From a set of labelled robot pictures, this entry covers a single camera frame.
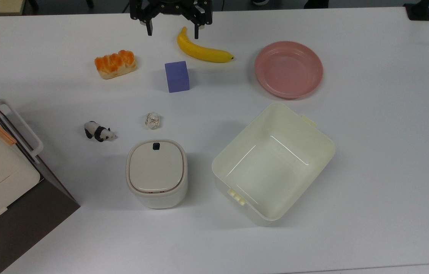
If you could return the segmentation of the black Panda gripper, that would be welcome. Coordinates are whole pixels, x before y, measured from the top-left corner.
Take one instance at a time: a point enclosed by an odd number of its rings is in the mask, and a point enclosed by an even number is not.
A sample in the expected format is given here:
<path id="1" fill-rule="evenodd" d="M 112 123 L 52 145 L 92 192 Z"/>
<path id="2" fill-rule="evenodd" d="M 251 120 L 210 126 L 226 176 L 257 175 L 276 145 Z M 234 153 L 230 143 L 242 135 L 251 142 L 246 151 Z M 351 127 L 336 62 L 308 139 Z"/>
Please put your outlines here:
<path id="1" fill-rule="evenodd" d="M 181 15 L 195 24 L 195 39 L 199 38 L 200 26 L 211 25 L 213 10 L 211 0 L 131 0 L 130 18 L 146 24 L 148 36 L 152 36 L 152 19 L 159 14 Z"/>

